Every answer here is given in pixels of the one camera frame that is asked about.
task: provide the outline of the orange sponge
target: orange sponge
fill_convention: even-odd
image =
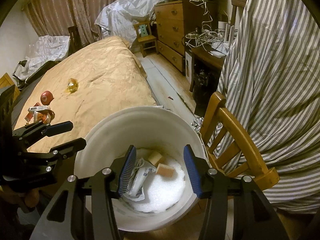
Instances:
[[[164,162],[164,160],[165,158],[157,151],[153,151],[148,158],[148,161],[155,167],[158,167],[158,164]]]
[[[160,174],[162,176],[171,178],[173,176],[173,173],[174,173],[173,167],[159,163],[156,174]]]

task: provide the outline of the metal bolt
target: metal bolt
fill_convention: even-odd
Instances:
[[[216,175],[218,172],[217,172],[216,169],[208,169],[208,173],[209,173],[210,175]]]
[[[71,175],[71,176],[68,177],[68,181],[69,181],[69,182],[73,182],[73,181],[76,180],[76,178],[77,178],[77,177],[76,177],[75,175]]]
[[[244,177],[243,177],[243,180],[244,180],[245,182],[251,182],[252,178],[251,178],[250,176],[244,176]]]
[[[104,175],[108,175],[108,174],[111,173],[111,169],[110,169],[110,168],[105,168],[105,169],[102,170],[102,173],[103,173]]]

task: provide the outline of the bed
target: bed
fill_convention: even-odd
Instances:
[[[78,91],[66,92],[69,78],[79,82]],[[118,36],[97,41],[79,50],[50,69],[26,101],[15,129],[26,124],[28,108],[40,102],[45,90],[52,92],[50,103],[55,112],[51,124],[71,121],[72,131],[46,137],[28,150],[48,152],[51,147],[85,137],[103,118],[125,108],[156,105],[139,60],[128,49],[128,42]],[[54,195],[63,181],[73,174],[74,158],[64,160],[58,183],[44,188]]]

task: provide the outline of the tiled floor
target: tiled floor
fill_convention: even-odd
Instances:
[[[145,58],[140,52],[135,55],[147,73],[147,81],[159,104],[191,123],[196,103],[189,92],[188,80],[160,54]]]

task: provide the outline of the white plastic sheet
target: white plastic sheet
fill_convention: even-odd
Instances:
[[[26,53],[26,66],[19,67],[16,75],[26,80],[49,60],[63,60],[68,56],[69,36],[42,36],[34,44],[29,45]]]
[[[164,0],[117,0],[98,15],[95,24],[129,41],[130,46],[137,38],[133,24],[148,20],[154,6]]]

